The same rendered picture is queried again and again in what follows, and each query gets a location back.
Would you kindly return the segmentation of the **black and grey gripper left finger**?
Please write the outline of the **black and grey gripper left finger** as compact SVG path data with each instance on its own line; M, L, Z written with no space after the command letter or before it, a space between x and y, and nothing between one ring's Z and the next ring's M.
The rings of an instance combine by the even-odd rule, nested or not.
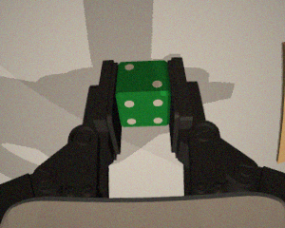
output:
M121 154L122 140L117 75L118 63L103 61L99 85L88 90L83 124L71 130L67 144L32 174L0 184L0 222L9 207L29 198L109 198L108 166Z

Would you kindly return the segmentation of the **green die with white pips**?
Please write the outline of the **green die with white pips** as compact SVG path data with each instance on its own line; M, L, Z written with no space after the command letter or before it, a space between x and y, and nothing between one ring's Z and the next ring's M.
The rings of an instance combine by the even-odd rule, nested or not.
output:
M171 89L167 62L120 62L116 101L123 127L168 125Z

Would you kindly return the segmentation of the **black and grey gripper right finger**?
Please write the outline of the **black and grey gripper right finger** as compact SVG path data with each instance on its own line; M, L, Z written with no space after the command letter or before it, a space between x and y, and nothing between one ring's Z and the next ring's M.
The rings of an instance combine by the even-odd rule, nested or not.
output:
M285 173L258 166L222 139L218 127L205 119L198 82L186 81L182 58L173 57L167 65L171 153L183 164L184 195L255 191L285 202Z

